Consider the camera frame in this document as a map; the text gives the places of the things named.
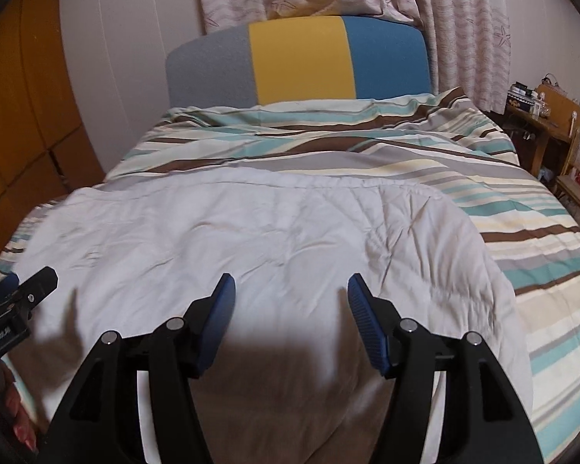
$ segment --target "wooden desk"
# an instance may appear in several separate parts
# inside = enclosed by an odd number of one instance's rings
[[[544,161],[544,153],[546,153],[546,147],[548,146],[550,138],[563,141],[569,145],[571,144],[571,138],[569,137],[570,128],[560,127],[548,119],[531,115],[530,113],[514,108],[509,104],[507,105],[507,112],[523,119],[524,122],[539,130],[539,136],[537,137],[537,145],[535,146],[535,154],[532,158],[531,166],[531,174],[537,178],[539,177],[541,162]]]

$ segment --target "clamp handle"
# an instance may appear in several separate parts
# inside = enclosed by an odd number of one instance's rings
[[[142,464],[136,373],[149,371],[153,423],[164,464],[212,464],[189,389],[217,353],[235,302],[224,274],[210,297],[194,300],[183,318],[122,338],[106,331],[62,398],[38,464]]]
[[[543,463],[524,407],[480,334],[431,334],[373,297],[360,274],[348,281],[348,303],[371,365],[396,379],[370,464],[420,463],[436,371],[447,372],[436,464]]]

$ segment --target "white blanket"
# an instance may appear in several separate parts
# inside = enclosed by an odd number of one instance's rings
[[[23,279],[46,264],[59,286],[36,311],[22,373],[50,416],[73,358],[100,334],[152,331],[210,295],[223,272],[236,280],[235,312],[213,367],[191,383],[218,464],[368,462],[392,382],[370,367],[348,308],[355,272],[434,333],[480,332],[532,405],[511,284],[469,218],[430,187],[220,168],[82,189],[51,212],[15,270]],[[422,462],[436,459],[443,401],[437,375]]]

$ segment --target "wall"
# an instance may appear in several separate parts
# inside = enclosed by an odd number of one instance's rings
[[[199,0],[60,0],[77,105],[109,171],[170,108],[165,58],[201,36]]]
[[[58,0],[0,15],[0,251],[37,204],[103,178],[75,105]]]
[[[580,14],[569,0],[507,0],[512,41],[511,82],[537,86],[553,73],[580,98]]]

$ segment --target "striped bedding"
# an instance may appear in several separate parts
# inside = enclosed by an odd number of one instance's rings
[[[385,101],[173,109],[101,187],[214,165],[390,177],[447,194],[469,215],[517,295],[533,374],[531,420],[546,462],[578,434],[580,228],[518,167],[512,142],[460,89]],[[40,206],[22,223],[0,257],[0,273],[57,206]]]

